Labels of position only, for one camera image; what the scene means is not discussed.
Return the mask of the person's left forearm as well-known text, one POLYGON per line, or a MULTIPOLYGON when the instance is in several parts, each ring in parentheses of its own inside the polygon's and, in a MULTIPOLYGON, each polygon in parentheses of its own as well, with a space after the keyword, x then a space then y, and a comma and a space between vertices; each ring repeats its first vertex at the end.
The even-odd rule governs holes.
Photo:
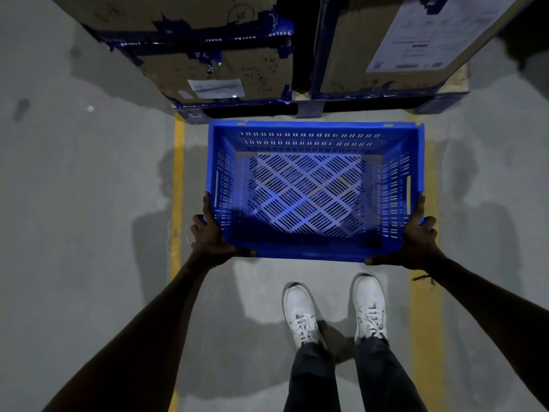
POLYGON ((177 276, 91 360, 43 412, 168 412, 208 256, 192 254, 177 276))

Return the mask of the person's left trouser leg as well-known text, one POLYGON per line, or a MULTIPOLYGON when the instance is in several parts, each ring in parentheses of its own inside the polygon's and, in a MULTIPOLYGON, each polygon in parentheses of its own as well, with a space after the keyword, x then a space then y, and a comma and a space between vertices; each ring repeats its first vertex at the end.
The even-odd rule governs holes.
POLYGON ((299 347, 283 412, 340 412, 335 364, 319 343, 299 347))

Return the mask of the person's left white sneaker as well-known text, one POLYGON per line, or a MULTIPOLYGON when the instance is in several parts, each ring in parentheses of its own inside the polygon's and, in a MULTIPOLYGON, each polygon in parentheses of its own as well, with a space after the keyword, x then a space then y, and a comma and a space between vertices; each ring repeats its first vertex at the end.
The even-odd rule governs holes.
POLYGON ((310 343, 327 348, 319 329, 312 296, 303 284, 292 282, 285 288, 282 306, 297 348, 310 343))

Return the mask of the person's white sneaker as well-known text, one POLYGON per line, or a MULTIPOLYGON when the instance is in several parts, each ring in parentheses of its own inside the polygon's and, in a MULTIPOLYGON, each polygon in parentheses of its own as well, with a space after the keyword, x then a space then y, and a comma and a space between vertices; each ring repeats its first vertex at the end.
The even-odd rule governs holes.
POLYGON ((377 338, 388 343, 385 295, 377 278, 367 273, 357 275, 351 299, 356 313, 355 342, 377 338))
POLYGON ((327 348, 319 329, 312 296, 303 284, 292 282, 285 288, 282 306, 297 348, 310 343, 327 348))

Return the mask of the person's trouser leg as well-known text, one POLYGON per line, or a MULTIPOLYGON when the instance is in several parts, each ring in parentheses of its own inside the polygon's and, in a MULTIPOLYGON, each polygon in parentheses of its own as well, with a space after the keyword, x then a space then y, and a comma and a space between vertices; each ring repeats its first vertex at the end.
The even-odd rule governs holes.
POLYGON ((362 338, 354 356, 365 412, 428 412, 387 340, 362 338))
POLYGON ((340 412, 335 364, 319 343, 299 347, 283 412, 340 412))

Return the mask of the cardboard box with blue tape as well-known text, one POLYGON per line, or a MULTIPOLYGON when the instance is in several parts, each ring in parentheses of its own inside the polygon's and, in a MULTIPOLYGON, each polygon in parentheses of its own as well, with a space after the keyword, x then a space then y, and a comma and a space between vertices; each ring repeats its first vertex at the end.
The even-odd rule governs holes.
POLYGON ((294 25, 278 0, 52 0, 177 109, 292 100, 294 25))

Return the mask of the person's left hand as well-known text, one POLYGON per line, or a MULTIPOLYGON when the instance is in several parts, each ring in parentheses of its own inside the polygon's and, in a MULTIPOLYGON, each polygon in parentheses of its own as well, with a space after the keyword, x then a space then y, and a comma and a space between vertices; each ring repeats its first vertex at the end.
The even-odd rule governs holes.
POLYGON ((210 270, 229 260, 226 258, 226 248, 245 248, 230 244, 224 238, 222 229, 215 220, 208 192, 205 192, 203 196, 202 214, 193 216, 190 231, 195 240, 187 261, 188 265, 200 266, 201 269, 210 270))

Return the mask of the person's right forearm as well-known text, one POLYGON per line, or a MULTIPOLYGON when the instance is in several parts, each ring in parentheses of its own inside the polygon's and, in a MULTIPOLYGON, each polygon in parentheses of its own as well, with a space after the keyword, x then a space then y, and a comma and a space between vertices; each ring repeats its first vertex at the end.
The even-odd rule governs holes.
POLYGON ((489 282, 441 253, 427 255, 422 270, 470 313, 549 411, 549 310, 489 282))

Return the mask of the person's right trouser leg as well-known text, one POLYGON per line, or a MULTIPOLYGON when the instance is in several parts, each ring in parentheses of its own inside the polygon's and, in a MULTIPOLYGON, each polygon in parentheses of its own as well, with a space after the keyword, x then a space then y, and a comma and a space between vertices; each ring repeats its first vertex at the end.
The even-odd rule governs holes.
POLYGON ((387 340, 362 338, 354 356, 365 412, 428 412, 387 340))

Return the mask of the cardboard box with white label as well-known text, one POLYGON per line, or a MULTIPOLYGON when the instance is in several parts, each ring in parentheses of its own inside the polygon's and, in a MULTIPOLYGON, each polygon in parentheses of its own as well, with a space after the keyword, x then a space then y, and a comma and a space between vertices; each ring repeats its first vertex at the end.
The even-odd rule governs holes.
POLYGON ((435 92, 533 0, 321 0, 310 97, 435 92))

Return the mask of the blue wooden pallet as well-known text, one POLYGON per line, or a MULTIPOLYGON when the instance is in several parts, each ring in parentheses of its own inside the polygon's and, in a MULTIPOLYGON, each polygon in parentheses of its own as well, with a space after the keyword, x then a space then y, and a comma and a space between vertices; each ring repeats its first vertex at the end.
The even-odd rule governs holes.
POLYGON ((241 104, 199 105, 176 107, 175 117, 188 124, 208 124, 212 119, 237 118, 248 120, 261 116, 291 116, 299 119, 321 118, 323 114, 352 111, 405 110, 414 115, 441 114, 470 92, 470 66, 462 65, 439 88, 418 93, 402 92, 380 96, 310 99, 308 93, 293 92, 289 103, 244 102, 241 104))

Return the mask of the person's right hand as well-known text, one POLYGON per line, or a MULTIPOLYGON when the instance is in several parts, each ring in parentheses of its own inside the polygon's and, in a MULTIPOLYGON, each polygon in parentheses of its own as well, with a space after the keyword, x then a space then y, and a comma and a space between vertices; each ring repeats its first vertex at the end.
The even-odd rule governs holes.
POLYGON ((420 192, 414 212, 403 230, 402 244, 399 249, 399 266, 408 270, 427 272, 428 264, 446 256, 436 244, 436 218, 424 217, 425 193, 420 192))

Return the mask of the blue plastic slotted crate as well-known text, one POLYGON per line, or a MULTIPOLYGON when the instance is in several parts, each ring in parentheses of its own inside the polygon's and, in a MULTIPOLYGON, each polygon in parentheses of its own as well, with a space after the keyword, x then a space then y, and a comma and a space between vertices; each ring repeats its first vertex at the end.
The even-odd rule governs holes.
POLYGON ((402 245, 424 154, 412 122, 212 120, 205 189, 230 244, 362 263, 402 245))

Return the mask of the person's right white sneaker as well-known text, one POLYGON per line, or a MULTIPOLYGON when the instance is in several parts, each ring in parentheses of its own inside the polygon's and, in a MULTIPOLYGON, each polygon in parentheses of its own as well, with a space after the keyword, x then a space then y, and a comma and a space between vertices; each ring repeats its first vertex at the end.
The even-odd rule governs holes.
POLYGON ((377 338, 388 343, 385 295, 377 278, 367 273, 357 275, 351 299, 356 313, 355 342, 377 338))

